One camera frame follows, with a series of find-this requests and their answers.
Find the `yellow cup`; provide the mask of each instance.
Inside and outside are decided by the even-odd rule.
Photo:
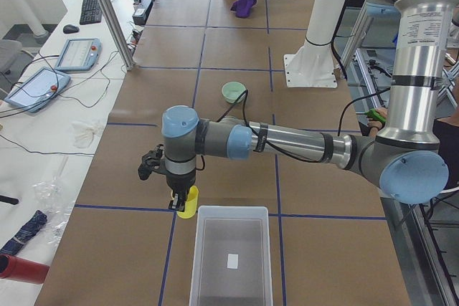
[[[198,195],[199,190],[197,186],[192,186],[189,189],[188,199],[185,202],[185,211],[177,211],[177,215],[182,219],[190,219],[196,214],[196,208],[198,206]]]

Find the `red cup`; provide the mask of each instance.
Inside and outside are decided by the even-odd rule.
[[[40,285],[44,282],[48,270],[49,267],[45,264],[9,254],[0,254],[0,279],[12,279]]]

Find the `chair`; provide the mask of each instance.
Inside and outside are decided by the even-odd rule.
[[[13,65],[19,53],[25,53],[32,59],[34,55],[25,49],[22,49],[22,43],[10,39],[0,39],[0,72],[5,75],[9,74],[9,68]]]

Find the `black keyboard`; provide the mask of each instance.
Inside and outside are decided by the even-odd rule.
[[[83,0],[80,24],[94,24],[102,21],[102,11],[98,0]]]

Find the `black mouse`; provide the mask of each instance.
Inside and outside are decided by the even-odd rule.
[[[62,30],[64,34],[73,34],[75,32],[79,32],[80,28],[73,24],[67,24]]]

